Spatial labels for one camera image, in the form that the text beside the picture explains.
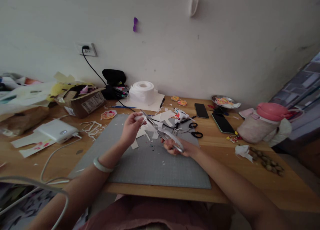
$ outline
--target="pink lid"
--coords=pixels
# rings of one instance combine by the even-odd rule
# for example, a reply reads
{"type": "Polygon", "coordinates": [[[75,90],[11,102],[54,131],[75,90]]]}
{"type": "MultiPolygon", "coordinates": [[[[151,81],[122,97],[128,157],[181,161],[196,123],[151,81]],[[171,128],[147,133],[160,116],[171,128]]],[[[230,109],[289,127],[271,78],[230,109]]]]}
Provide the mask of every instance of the pink lid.
{"type": "Polygon", "coordinates": [[[279,122],[282,119],[291,116],[288,109],[282,105],[271,102],[262,102],[257,106],[257,113],[271,121],[279,122]]]}

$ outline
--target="paper towel roll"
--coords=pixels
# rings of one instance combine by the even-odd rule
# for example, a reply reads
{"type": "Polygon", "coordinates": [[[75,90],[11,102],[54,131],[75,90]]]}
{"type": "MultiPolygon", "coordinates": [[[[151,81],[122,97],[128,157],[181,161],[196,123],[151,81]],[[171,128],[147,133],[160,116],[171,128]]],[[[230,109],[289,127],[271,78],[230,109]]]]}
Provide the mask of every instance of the paper towel roll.
{"type": "Polygon", "coordinates": [[[148,81],[138,81],[129,90],[130,99],[136,102],[152,105],[154,101],[154,86],[148,81]]]}

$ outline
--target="white bangle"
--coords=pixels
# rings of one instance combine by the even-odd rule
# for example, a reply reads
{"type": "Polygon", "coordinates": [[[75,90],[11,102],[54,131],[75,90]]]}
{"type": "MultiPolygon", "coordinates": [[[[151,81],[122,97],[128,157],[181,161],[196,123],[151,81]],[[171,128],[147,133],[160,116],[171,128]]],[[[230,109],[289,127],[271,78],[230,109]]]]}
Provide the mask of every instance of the white bangle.
{"type": "Polygon", "coordinates": [[[93,164],[96,168],[98,168],[100,171],[105,172],[105,173],[110,173],[113,171],[113,169],[110,168],[106,168],[104,166],[101,165],[101,163],[99,162],[98,158],[95,158],[93,160],[93,164]]]}

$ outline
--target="person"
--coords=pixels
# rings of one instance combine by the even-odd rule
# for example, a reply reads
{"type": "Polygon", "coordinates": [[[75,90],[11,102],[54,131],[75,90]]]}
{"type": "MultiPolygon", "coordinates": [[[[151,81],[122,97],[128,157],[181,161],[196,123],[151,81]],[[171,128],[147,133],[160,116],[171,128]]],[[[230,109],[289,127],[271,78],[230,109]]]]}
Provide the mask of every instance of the person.
{"type": "MultiPolygon", "coordinates": [[[[142,122],[142,118],[135,121],[135,117],[141,115],[140,112],[130,114],[125,121],[120,140],[99,157],[98,161],[102,166],[108,169],[116,166],[123,153],[134,142],[141,125],[146,124],[142,122]]],[[[173,140],[161,139],[161,142],[164,142],[168,153],[179,154],[173,149],[173,140]]],[[[181,140],[181,143],[185,149],[182,155],[193,158],[208,173],[248,220],[252,229],[291,229],[290,222],[282,211],[252,183],[199,147],[184,140],[181,140]]],[[[69,194],[69,205],[56,229],[72,229],[85,209],[95,200],[108,177],[109,173],[92,164],[79,177],[69,182],[64,188],[69,194]]],[[[51,229],[64,206],[64,195],[57,194],[36,216],[28,229],[51,229]]],[[[197,202],[127,195],[89,219],[81,229],[135,229],[151,223],[158,223],[162,229],[215,229],[210,223],[208,211],[205,211],[197,202]]]]}

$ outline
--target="white hook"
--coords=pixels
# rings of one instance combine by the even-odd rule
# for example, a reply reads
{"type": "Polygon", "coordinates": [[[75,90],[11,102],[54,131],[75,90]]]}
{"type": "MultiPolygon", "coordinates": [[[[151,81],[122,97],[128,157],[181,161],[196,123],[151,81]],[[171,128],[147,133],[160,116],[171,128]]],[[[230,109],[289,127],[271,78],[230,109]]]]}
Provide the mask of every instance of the white hook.
{"type": "Polygon", "coordinates": [[[198,3],[199,3],[199,0],[191,0],[190,11],[189,11],[190,17],[194,16],[194,14],[196,13],[198,8],[198,3]]]}

